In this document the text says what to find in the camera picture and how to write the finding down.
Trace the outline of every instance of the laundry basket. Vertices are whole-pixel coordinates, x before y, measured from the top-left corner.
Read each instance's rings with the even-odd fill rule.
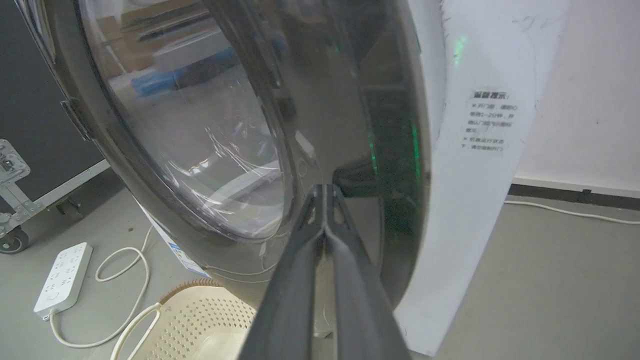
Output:
[[[150,313],[156,317],[129,360],[233,360],[240,353],[255,310],[211,279],[182,284],[146,308],[124,329],[111,359]]]

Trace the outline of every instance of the transparent door window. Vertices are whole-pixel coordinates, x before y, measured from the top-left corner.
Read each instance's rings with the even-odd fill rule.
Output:
[[[161,176],[243,238],[275,233],[284,210],[278,153],[243,66],[197,1],[86,0],[105,84]]]

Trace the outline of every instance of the power socket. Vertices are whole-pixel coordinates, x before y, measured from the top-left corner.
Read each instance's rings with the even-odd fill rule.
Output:
[[[51,310],[59,313],[76,303],[92,251],[87,243],[80,243],[62,250],[56,256],[33,308],[34,313],[48,320]]]

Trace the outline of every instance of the black baseboard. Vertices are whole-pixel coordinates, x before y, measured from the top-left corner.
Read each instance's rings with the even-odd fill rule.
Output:
[[[579,202],[598,206],[609,206],[630,210],[640,210],[640,199],[624,196],[602,195],[592,193],[591,190],[574,192],[571,190],[558,190],[551,188],[539,188],[537,186],[512,184],[509,195],[539,197],[542,199]]]

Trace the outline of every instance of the washing machine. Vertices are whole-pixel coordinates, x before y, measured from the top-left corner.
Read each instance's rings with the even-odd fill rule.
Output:
[[[486,245],[569,3],[17,2],[72,120],[183,263],[258,307],[308,190],[332,183],[425,354]],[[332,279],[319,259],[320,336]]]

